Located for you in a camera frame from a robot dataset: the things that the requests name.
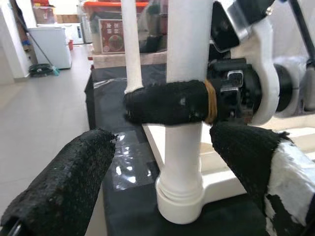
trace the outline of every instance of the white pole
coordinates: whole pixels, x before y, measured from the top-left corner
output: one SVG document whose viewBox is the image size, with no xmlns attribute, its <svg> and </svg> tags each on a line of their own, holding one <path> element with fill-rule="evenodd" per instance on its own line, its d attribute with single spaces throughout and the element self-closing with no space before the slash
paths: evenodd
<svg viewBox="0 0 315 236">
<path fill-rule="evenodd" d="M 206 78 L 212 0 L 170 0 L 167 82 Z M 157 202 L 169 221 L 187 224 L 200 215 L 204 189 L 200 172 L 201 123 L 167 127 L 165 165 L 157 179 Z"/>
<path fill-rule="evenodd" d="M 122 0 L 124 44 L 127 69 L 127 88 L 125 93 L 141 88 L 141 64 L 135 0 Z"/>
</svg>

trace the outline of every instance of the red lid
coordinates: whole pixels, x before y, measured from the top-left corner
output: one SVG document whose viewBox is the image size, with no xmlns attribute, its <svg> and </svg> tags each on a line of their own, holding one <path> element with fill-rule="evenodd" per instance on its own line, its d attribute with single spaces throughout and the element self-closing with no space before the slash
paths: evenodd
<svg viewBox="0 0 315 236">
<path fill-rule="evenodd" d="M 136 2 L 137 7 L 146 7 L 148 5 L 147 2 Z M 102 6 L 113 6 L 113 7 L 121 7 L 121 2 L 108 2 L 108 1 L 86 1 L 84 3 L 84 7 L 102 7 Z"/>
<path fill-rule="evenodd" d="M 49 0 L 33 0 L 34 3 L 49 3 Z"/>
</svg>

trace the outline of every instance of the black cloth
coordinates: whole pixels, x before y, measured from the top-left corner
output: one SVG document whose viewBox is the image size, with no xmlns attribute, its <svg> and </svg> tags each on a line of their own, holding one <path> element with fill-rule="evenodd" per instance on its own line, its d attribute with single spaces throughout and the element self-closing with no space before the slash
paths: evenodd
<svg viewBox="0 0 315 236">
<path fill-rule="evenodd" d="M 89 80 L 85 87 L 84 92 L 86 95 L 85 102 L 87 104 L 89 127 L 90 129 L 95 129 L 96 123 L 95 123 L 94 88 L 93 88 L 92 74 L 89 77 Z"/>
<path fill-rule="evenodd" d="M 165 65 L 142 66 L 143 84 L 165 83 L 165 71 Z M 155 190 L 159 169 L 146 135 L 141 126 L 124 120 L 126 68 L 95 69 L 92 81 L 96 127 L 119 135 L 103 180 L 109 236 L 268 236 L 265 218 L 248 195 L 209 203 L 188 225 L 165 220 L 158 211 Z"/>
</svg>

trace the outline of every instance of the white cabinet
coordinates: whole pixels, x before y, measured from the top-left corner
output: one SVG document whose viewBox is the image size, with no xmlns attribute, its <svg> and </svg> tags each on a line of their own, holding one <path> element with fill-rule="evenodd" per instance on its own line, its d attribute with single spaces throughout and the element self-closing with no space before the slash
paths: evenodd
<svg viewBox="0 0 315 236">
<path fill-rule="evenodd" d="M 63 24 L 37 24 L 42 27 L 63 27 L 67 40 L 73 40 L 73 44 L 83 44 L 83 33 L 81 23 L 63 23 Z"/>
<path fill-rule="evenodd" d="M 71 68 L 71 54 L 64 27 L 37 27 L 29 31 L 53 65 L 58 69 Z M 33 40 L 32 45 L 38 63 L 48 63 Z"/>
</svg>

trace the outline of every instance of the black foam padding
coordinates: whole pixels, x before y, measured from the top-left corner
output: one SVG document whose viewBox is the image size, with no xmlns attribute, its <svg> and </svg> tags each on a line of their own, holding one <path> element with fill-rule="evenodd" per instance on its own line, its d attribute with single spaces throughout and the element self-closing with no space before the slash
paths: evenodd
<svg viewBox="0 0 315 236">
<path fill-rule="evenodd" d="M 262 212 L 274 150 L 282 135 L 259 127 L 219 122 L 210 130 L 216 152 Z"/>
<path fill-rule="evenodd" d="M 208 116 L 208 92 L 203 82 L 175 82 L 127 93 L 126 118 L 135 124 L 178 125 Z"/>
<path fill-rule="evenodd" d="M 1 225 L 20 220 L 35 236 L 83 236 L 114 157 L 114 140 L 99 129 L 68 143 L 12 201 Z"/>
</svg>

